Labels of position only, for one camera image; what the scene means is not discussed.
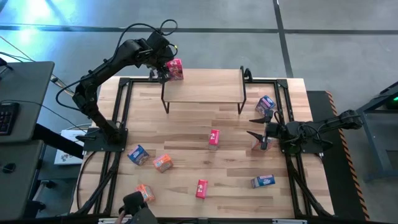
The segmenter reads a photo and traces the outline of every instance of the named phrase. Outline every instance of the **orange box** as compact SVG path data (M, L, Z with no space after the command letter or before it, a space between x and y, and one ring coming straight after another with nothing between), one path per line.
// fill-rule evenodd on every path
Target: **orange box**
M136 191L141 192L145 202L150 202L155 200L155 195L152 193L152 190L148 185L140 184L138 185L138 187L136 187Z
M172 158L168 154L159 156L154 160L154 166L159 172L164 172L173 166Z

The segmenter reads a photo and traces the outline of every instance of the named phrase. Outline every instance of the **black desk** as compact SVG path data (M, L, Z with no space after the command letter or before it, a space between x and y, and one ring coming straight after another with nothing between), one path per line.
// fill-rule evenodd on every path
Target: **black desk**
M44 146L42 166L38 180L77 179L81 164L54 165L57 150L51 146Z
M0 164L15 163L14 172L0 172L0 220L21 218L35 177L43 141L1 145Z
M0 101L21 100L38 104L17 101L19 114L12 133L0 136L0 164L13 162L17 167L11 174L0 174L0 220L26 217L31 207L40 207L40 202L28 199L34 194L32 184L37 180L35 173L44 144L83 158L83 147L36 123L54 63L19 62L9 63L9 66L14 70L1 73Z
M0 101L16 100L20 107L11 135L0 136L0 143L40 139L48 145L82 159L83 147L36 123L54 63L18 62L9 63L9 66L14 70L7 69L1 73Z

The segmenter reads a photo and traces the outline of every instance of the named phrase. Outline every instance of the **table leg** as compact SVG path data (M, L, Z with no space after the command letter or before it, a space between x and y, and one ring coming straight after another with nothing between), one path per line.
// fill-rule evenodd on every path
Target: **table leg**
M77 158L83 158L83 146L62 137L40 124L36 124L32 139L43 140L44 143L49 146L62 150Z

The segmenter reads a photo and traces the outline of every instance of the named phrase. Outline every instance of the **gray floor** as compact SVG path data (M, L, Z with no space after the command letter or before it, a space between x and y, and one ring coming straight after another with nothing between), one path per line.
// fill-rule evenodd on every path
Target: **gray floor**
M279 4L285 29L398 29L398 1L279 0ZM0 25L126 27L146 22L159 26L168 18L176 19L182 28L253 29L252 33L169 36L178 45L185 68L244 65L255 77L286 77L279 35L255 30L278 28L272 0L0 0ZM0 35L36 60L54 61L54 74L70 83L110 57L120 33L44 32L28 26L0 30ZM128 38L148 35L126 34ZM286 42L294 77L304 78L308 90L331 91L339 112L360 107L398 79L398 35L286 34ZM20 55L1 40L0 49ZM131 67L118 75L147 76L148 70ZM44 104L76 124L87 123L82 114L55 103L57 91L50 85ZM73 104L68 95L61 100ZM39 122L54 131L70 126L46 110ZM362 130L345 133L371 220L396 223L398 179L364 183L363 177L374 172L374 164L367 162L372 161L367 139Z

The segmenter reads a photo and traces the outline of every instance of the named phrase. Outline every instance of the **juice box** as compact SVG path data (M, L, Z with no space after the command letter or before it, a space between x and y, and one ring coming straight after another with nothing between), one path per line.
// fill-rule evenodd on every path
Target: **juice box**
M199 180L196 197L205 199L206 191L207 191L207 180Z
M184 75L182 73L182 61L181 59L175 58L166 63L167 68L170 71L170 81L183 80Z
M218 149L218 138L220 136L220 131L217 129L212 129L209 138L209 150Z

